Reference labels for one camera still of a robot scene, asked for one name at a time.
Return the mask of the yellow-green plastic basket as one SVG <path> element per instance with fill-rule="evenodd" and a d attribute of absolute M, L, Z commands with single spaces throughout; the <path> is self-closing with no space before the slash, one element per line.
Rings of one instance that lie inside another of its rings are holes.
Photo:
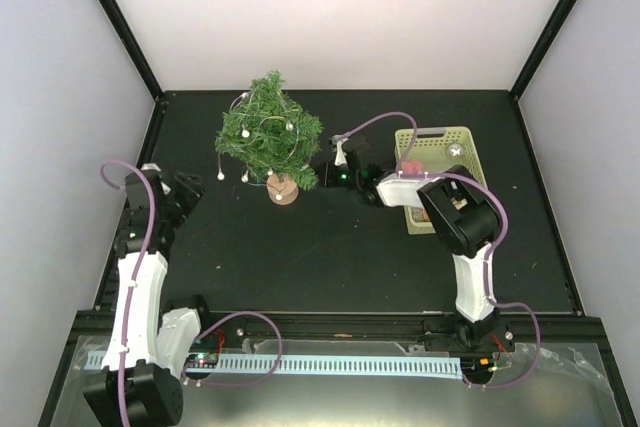
<path fill-rule="evenodd" d="M 399 129 L 395 132 L 395 157 L 399 160 L 407 150 L 413 136 L 413 129 Z M 451 143 L 459 143 L 465 149 L 462 159 L 451 159 L 446 155 L 446 148 Z M 464 166 L 473 178 L 487 187 L 487 182 L 481 166 L 471 131 L 464 126 L 419 128 L 417 138 L 410 149 L 406 161 L 418 160 L 428 172 L 442 172 L 454 165 Z M 404 207 L 405 220 L 409 235 L 433 234 L 435 231 L 431 222 L 416 223 L 411 218 L 411 209 Z"/>

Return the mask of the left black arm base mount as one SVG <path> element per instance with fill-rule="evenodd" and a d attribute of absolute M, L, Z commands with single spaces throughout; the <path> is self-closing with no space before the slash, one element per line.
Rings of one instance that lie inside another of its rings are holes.
<path fill-rule="evenodd" d="M 178 298 L 167 304 L 168 310 L 178 308 L 194 310 L 200 321 L 202 332 L 214 324 L 206 300 L 200 294 Z M 218 366 L 225 343 L 226 332 L 221 327 L 206 334 L 203 338 L 195 340 L 185 360 L 184 377 L 194 382 L 200 382 L 208 377 Z"/>

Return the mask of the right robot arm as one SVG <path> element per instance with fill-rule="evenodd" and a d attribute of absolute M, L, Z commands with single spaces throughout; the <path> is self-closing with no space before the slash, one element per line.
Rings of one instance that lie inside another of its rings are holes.
<path fill-rule="evenodd" d="M 494 203 L 462 165 L 429 173 L 410 161 L 394 171 L 365 161 L 369 144 L 361 135 L 336 135 L 330 145 L 334 159 L 315 168 L 320 186 L 346 188 L 369 206 L 414 208 L 426 214 L 454 263 L 454 336 L 461 347 L 479 349 L 490 339 L 498 312 L 491 248 L 503 222 Z"/>

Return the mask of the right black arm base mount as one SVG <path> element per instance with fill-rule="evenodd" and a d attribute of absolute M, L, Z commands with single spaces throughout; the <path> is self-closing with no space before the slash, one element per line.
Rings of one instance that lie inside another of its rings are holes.
<path fill-rule="evenodd" d="M 515 350 L 512 340 L 506 338 L 507 329 L 497 321 L 472 326 L 457 318 L 444 318 L 439 322 L 424 321 L 423 332 L 417 340 L 427 350 L 462 353 L 492 353 Z"/>

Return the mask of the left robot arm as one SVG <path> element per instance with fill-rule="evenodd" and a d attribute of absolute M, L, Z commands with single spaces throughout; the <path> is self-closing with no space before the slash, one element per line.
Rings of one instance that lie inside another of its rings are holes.
<path fill-rule="evenodd" d="M 114 240 L 119 275 L 111 339 L 84 398 L 102 426 L 175 426 L 183 413 L 183 368 L 191 345 L 207 344 L 215 323 L 194 295 L 161 308 L 176 232 L 203 195 L 198 177 L 155 164 L 130 173 L 128 207 Z"/>

